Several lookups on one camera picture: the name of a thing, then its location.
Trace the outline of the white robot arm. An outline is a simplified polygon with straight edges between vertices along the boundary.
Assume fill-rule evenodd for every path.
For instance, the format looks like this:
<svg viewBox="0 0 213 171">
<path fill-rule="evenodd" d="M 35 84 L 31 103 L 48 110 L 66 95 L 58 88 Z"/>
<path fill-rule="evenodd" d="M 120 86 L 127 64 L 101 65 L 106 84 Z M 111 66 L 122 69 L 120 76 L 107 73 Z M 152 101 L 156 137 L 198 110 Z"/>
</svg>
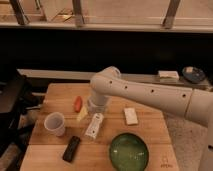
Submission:
<svg viewBox="0 0 213 171">
<path fill-rule="evenodd" d="M 198 171 L 213 171 L 213 92 L 194 88 L 131 82 L 121 78 L 114 66 L 95 73 L 86 107 L 89 113 L 104 113 L 110 96 L 125 98 L 207 128 Z"/>
</svg>

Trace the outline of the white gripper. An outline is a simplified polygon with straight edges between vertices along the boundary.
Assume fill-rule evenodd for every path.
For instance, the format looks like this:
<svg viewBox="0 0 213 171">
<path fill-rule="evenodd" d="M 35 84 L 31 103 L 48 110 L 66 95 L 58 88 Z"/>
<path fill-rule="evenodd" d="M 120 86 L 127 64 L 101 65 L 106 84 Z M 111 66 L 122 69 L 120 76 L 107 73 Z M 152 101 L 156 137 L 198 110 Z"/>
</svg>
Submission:
<svg viewBox="0 0 213 171">
<path fill-rule="evenodd" d="M 90 96 L 87 100 L 87 108 L 85 106 L 81 108 L 77 116 L 77 121 L 80 122 L 82 119 L 84 119 L 88 115 L 88 112 L 90 114 L 104 113 L 107 106 L 107 102 L 108 98 L 105 96 Z"/>
</svg>

